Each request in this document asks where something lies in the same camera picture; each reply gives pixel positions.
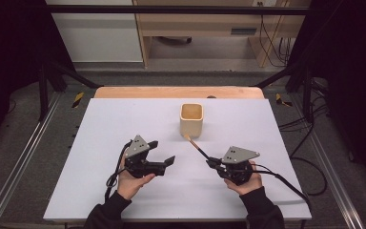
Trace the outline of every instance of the person's left hand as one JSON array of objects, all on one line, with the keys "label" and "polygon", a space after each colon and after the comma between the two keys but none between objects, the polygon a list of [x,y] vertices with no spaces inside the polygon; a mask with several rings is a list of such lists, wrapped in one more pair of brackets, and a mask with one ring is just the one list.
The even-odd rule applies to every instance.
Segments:
[{"label": "person's left hand", "polygon": [[[124,168],[124,160],[123,156],[120,168]],[[144,187],[144,184],[149,183],[154,177],[155,174],[149,174],[142,178],[135,178],[128,171],[123,171],[118,175],[117,193],[124,199],[130,200],[140,188]]]}]

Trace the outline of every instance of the floor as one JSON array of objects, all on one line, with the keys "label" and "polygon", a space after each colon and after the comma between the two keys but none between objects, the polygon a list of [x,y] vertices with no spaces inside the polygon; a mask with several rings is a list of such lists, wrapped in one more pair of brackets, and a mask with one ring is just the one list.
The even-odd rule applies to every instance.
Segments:
[{"label": "floor", "polygon": [[[257,67],[246,38],[194,37],[184,40],[156,38],[147,69],[140,63],[76,63],[78,71],[96,83],[104,85],[235,85],[251,86],[268,78],[281,67]],[[272,62],[280,61],[272,57]],[[300,94],[286,94],[287,78],[276,81],[263,90],[271,101],[277,124],[301,117]],[[55,187],[62,166],[72,146],[77,127],[93,97],[94,90],[67,78],[69,87],[64,93],[51,91],[55,107],[47,127],[39,126],[38,87],[29,85],[11,97],[12,111],[0,128],[0,228],[64,228],[64,225],[44,221],[42,216]],[[76,94],[84,92],[78,108],[72,108]],[[292,102],[293,106],[277,104],[275,97]],[[325,101],[314,94],[315,107]],[[330,119],[327,110],[316,114],[312,134],[297,151],[320,168],[328,178],[328,189],[310,197],[313,219],[306,228],[366,228],[366,170],[363,165],[349,161],[347,148]],[[307,134],[308,125],[301,122],[282,132],[288,152],[292,152]],[[316,193],[323,187],[318,170],[299,160],[293,166],[305,192]],[[20,168],[17,174],[13,168]],[[128,224],[127,228],[172,228],[179,225]],[[235,228],[232,224],[188,224],[186,228]],[[287,228],[299,228],[298,222],[287,222]]]}]

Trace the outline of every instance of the black sleeve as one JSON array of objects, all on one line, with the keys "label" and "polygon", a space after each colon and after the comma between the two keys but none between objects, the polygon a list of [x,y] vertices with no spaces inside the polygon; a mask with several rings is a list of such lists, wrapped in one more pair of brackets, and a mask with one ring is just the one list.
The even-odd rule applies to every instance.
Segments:
[{"label": "black sleeve", "polygon": [[266,197],[264,187],[239,197],[248,210],[247,220],[251,228],[284,228],[283,215],[280,209]]},{"label": "black sleeve", "polygon": [[84,229],[120,229],[123,226],[121,212],[132,203],[114,192],[103,205],[97,204],[85,221]]}]

